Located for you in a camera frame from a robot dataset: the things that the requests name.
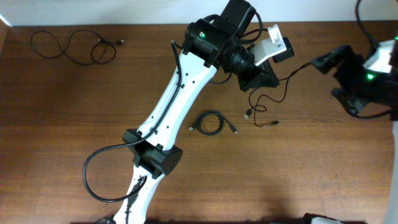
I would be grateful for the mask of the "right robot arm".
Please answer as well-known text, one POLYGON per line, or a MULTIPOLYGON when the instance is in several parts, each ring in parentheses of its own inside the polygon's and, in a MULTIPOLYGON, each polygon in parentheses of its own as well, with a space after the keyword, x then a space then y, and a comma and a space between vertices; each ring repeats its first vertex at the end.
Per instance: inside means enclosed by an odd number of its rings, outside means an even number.
POLYGON ((312 60, 312 65, 340 84, 331 91, 343 109, 357 119, 388 116, 392 123, 394 158, 391 187, 383 223, 397 223, 397 38, 379 43, 368 59, 342 45, 312 60))

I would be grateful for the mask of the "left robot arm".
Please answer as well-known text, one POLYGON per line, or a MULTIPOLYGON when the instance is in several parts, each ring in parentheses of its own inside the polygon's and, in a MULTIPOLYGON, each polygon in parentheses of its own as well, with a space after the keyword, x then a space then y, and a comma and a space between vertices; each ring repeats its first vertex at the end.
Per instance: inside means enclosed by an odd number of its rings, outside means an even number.
POLYGON ((246 91, 276 86, 268 59, 287 47, 278 26, 260 26, 249 38, 248 25, 256 10, 246 1, 230 1, 220 15, 210 15, 188 25, 181 50, 175 50, 177 67, 150 116, 137 129, 128 129, 123 144, 134 154, 134 169, 121 208, 101 223, 144 223, 150 201, 160 181, 178 164, 182 150, 175 145, 180 126, 203 87, 219 68, 237 75, 246 91))

